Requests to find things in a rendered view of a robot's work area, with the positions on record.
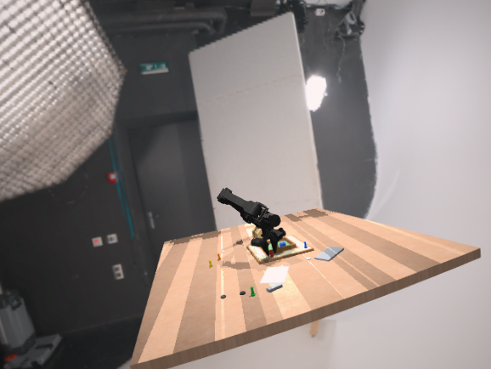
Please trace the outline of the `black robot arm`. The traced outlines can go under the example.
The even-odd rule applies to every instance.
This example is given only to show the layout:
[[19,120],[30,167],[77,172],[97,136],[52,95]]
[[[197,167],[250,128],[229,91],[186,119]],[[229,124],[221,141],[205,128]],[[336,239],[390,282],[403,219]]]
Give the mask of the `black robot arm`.
[[[281,223],[280,216],[268,212],[267,206],[261,202],[246,201],[234,195],[229,188],[223,188],[217,196],[217,200],[236,209],[244,221],[248,224],[253,223],[258,229],[260,229],[261,225],[278,227]],[[267,240],[271,239],[278,242],[283,239],[284,234],[284,229],[281,227],[277,230],[274,228],[272,230],[267,229],[266,238]]]

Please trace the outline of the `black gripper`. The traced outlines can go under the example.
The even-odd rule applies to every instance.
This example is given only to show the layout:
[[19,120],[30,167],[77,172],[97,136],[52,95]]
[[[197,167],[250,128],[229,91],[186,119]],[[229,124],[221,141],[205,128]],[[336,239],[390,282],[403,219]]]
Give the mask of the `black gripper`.
[[[266,238],[266,231],[267,229],[269,230],[272,230],[273,227],[272,226],[269,226],[269,225],[261,225],[260,226],[260,229],[262,229],[262,235],[261,237],[263,237],[262,239],[261,238],[256,238],[256,239],[253,239],[251,240],[251,245],[253,247],[261,247],[263,249],[263,251],[269,256],[269,250],[268,250],[268,240]],[[277,250],[277,246],[278,246],[278,242],[275,242],[271,239],[269,239],[270,242],[271,242],[271,245],[272,245],[272,248],[273,248],[273,251],[276,253],[276,250]]]

